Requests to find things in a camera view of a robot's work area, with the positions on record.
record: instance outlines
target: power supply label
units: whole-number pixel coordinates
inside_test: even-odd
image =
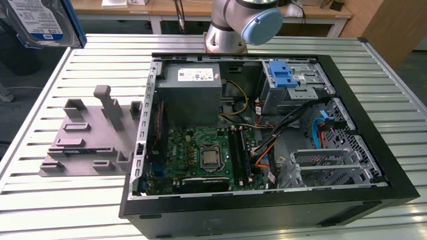
[[[52,11],[42,5],[42,0],[9,0],[16,15],[28,33],[37,39],[60,40],[64,36]]]
[[[177,70],[177,81],[213,81],[212,68],[180,68]]]

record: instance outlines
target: ram slot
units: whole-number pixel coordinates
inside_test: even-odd
[[[252,182],[252,171],[250,171],[250,157],[249,157],[249,151],[250,147],[248,146],[249,142],[245,140],[244,132],[238,130],[238,140],[241,142],[241,154],[242,154],[242,161],[241,161],[241,167],[245,171],[245,181]]]
[[[229,144],[229,155],[232,163],[232,173],[234,184],[242,186],[245,180],[245,168],[244,168],[244,159],[245,152],[242,149],[244,141],[240,135],[241,131],[238,129],[228,130],[228,144]]]

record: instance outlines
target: aluminum workbench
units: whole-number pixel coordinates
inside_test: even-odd
[[[142,101],[152,52],[202,52],[202,36],[88,34],[68,49],[0,162],[0,238],[13,240],[144,239],[118,219],[124,176],[49,177],[38,166],[56,136],[66,99],[110,86],[121,105]],[[249,53],[330,55],[416,186],[420,198],[346,226],[202,237],[202,239],[425,239],[427,109],[368,43],[354,38],[276,37]]]

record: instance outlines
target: gray plastic mount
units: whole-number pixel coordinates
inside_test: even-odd
[[[101,106],[69,99],[66,114],[40,166],[41,177],[124,175],[133,157],[142,103],[120,106],[110,87],[98,85]]]

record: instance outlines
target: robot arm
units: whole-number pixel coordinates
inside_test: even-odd
[[[245,44],[261,45],[277,34],[282,15],[277,0],[213,0],[205,35],[209,53],[242,53]]]

